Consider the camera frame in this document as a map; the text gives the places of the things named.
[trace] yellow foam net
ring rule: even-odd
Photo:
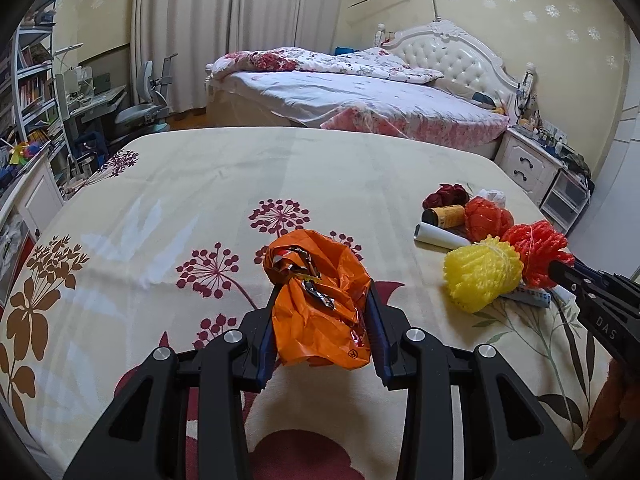
[[[509,243],[488,236],[448,253],[444,257],[444,280],[455,303],[473,313],[516,288],[522,267],[520,255]]]

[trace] tufted headboard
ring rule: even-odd
[[[410,66],[439,70],[446,79],[503,102],[513,113],[518,82],[504,71],[502,59],[489,47],[449,20],[396,32],[382,48]]]

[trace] curtain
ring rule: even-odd
[[[301,46],[329,52],[340,0],[133,0],[132,88],[142,63],[174,52],[168,101],[174,112],[206,105],[205,65],[227,52]]]

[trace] desk chair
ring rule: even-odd
[[[171,109],[166,102],[166,89],[167,85],[173,81],[170,72],[171,59],[174,56],[177,56],[177,54],[164,58],[162,76],[158,79],[152,79],[153,61],[146,61],[142,65],[136,84],[136,89],[142,102],[139,105],[121,111],[115,120],[116,126],[133,128],[133,131],[114,142],[119,142],[124,138],[126,138],[126,142],[129,142],[143,135],[164,132],[169,129],[169,125],[164,120],[171,113]]]

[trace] beige tablecloth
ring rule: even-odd
[[[350,245],[412,325],[450,346],[494,344],[574,442],[608,356],[575,305],[498,300],[473,316],[450,304],[445,251],[412,239],[422,200],[444,182],[504,190],[516,222],[541,218],[491,161],[422,142],[264,127],[138,139],[62,209],[22,270],[0,324],[3,394],[66,467],[155,346],[198,348],[267,303],[264,247],[302,226]],[[406,394],[386,391],[372,365],[279,367],[243,402],[257,480],[309,468],[395,478]]]

